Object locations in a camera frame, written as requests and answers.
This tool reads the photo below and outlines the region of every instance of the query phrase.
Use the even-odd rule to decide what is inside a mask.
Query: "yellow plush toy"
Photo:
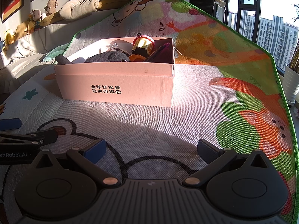
[[[4,32],[5,34],[5,39],[4,39],[4,42],[5,42],[5,47],[3,47],[5,50],[8,49],[8,46],[12,43],[15,42],[15,35],[13,33],[13,30],[12,29],[8,29]]]

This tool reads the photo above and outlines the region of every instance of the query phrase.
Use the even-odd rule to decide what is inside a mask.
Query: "high-rise building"
[[[237,13],[229,12],[228,26],[236,29]],[[255,16],[242,11],[240,34],[252,39]],[[283,22],[283,18],[273,16],[273,20],[261,18],[257,44],[267,50],[274,58],[275,64],[285,70],[289,64],[298,42],[299,28]]]

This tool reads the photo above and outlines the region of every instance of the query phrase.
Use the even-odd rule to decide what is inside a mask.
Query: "play mat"
[[[133,0],[78,32],[64,55],[99,39],[140,34],[172,37],[179,51],[172,108],[63,100],[50,65],[5,101],[1,118],[22,120],[13,133],[56,128],[58,140],[47,146],[53,153],[104,138],[107,153],[97,165],[120,180],[182,181],[206,165],[197,155],[199,139],[239,153],[260,148],[288,186],[282,217],[295,224],[298,147],[272,56],[182,0]],[[27,167],[0,167],[2,224],[21,217],[13,192]]]

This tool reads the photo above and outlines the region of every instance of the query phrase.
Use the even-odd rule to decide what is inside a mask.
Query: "cardboard box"
[[[99,40],[72,54],[74,63],[56,65],[55,77],[64,99],[111,102],[122,104],[171,107],[174,80],[174,51],[172,38],[156,38],[155,48],[169,42],[172,61],[151,62],[93,62],[85,61],[99,53],[104,46],[117,43],[132,50],[134,37]]]

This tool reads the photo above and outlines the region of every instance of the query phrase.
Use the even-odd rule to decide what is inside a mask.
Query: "triangular cutout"
[[[38,162],[36,168],[42,168],[42,167],[52,167],[53,164],[49,159],[49,156],[47,154],[43,155]]]
[[[261,155],[256,155],[255,158],[253,159],[251,166],[253,167],[262,167],[262,168],[268,168],[267,164],[263,160]]]

